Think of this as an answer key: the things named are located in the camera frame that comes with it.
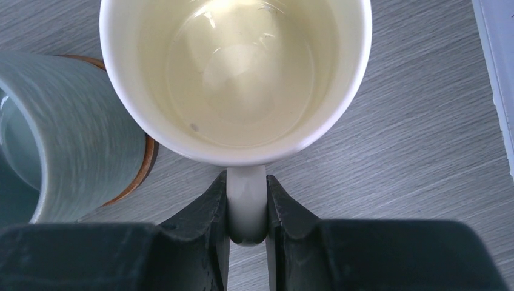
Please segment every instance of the round coaster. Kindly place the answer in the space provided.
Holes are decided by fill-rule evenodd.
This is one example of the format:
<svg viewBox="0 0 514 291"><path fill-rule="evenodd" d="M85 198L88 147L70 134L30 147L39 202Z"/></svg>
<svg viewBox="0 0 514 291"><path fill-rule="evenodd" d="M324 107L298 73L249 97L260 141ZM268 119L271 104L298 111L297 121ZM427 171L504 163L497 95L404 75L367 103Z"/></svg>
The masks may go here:
<svg viewBox="0 0 514 291"><path fill-rule="evenodd" d="M87 56L77 56L77 55L59 55L59 56L63 56L65 58L80 59L81 61L88 62L90 64L93 64L93 65L99 67L102 70L105 70L104 62L100 61L99 59L93 59L93 58L89 58ZM145 148L143 163L141 164L141 168L139 169L138 174L136 175L134 180L130 183L130 185L128 185L128 187L125 190L123 190L123 192L121 192L117 197L115 197L114 199L105 203L102 206L107 206L107 205L113 204L113 203L117 202L118 200L123 199L128 194L131 194L132 191L136 190L136 188L139 187L139 185L141 185L141 183L143 183L143 181L146 179L146 177L152 170L152 167L157 158L158 150L159 150L159 144L153 138L151 138L149 135L146 135L146 148Z"/></svg>

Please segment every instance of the ceramic cup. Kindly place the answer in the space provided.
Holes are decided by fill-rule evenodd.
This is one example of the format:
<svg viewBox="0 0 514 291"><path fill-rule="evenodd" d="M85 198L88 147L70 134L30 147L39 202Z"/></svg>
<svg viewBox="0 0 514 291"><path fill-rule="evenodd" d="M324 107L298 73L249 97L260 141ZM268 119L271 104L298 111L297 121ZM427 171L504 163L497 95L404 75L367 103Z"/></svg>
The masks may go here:
<svg viewBox="0 0 514 291"><path fill-rule="evenodd" d="M266 236L264 165L319 139L370 53L369 0L102 0L111 82L150 136L228 167L229 235Z"/></svg>
<svg viewBox="0 0 514 291"><path fill-rule="evenodd" d="M0 53L0 227L76 221L123 192L144 152L105 71Z"/></svg>

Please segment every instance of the mug handle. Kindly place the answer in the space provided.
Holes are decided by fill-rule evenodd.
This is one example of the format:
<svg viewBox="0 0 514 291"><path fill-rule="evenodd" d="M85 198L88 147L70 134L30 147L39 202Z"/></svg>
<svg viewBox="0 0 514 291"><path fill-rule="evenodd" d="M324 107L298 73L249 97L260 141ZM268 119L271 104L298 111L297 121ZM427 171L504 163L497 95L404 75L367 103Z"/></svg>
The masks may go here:
<svg viewBox="0 0 514 291"><path fill-rule="evenodd" d="M243 246L261 243L267 235L266 167L227 169L228 233Z"/></svg>

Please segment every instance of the cup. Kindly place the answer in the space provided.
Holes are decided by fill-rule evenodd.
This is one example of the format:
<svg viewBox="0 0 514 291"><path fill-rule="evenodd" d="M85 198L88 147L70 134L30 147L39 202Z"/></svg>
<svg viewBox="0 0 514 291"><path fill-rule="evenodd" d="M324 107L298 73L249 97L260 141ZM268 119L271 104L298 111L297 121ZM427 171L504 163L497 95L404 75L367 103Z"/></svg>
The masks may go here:
<svg viewBox="0 0 514 291"><path fill-rule="evenodd" d="M0 53L0 227L76 221L129 186L145 146L105 71Z"/></svg>
<svg viewBox="0 0 514 291"><path fill-rule="evenodd" d="M369 0L102 0L109 77L172 151L227 169L229 235L266 236L265 164L349 106L372 38Z"/></svg>

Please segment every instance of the ceramic mug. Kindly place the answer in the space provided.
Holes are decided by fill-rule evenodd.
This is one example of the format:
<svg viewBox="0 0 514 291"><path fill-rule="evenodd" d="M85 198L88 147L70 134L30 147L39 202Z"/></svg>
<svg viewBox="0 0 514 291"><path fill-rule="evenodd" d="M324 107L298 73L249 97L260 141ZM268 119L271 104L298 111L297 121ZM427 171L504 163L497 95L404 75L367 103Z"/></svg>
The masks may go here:
<svg viewBox="0 0 514 291"><path fill-rule="evenodd" d="M77 220L124 191L144 152L105 71L0 53L0 227Z"/></svg>
<svg viewBox="0 0 514 291"><path fill-rule="evenodd" d="M102 0L111 82L162 145L228 167L229 235L267 233L264 165L339 119L364 76L369 0Z"/></svg>

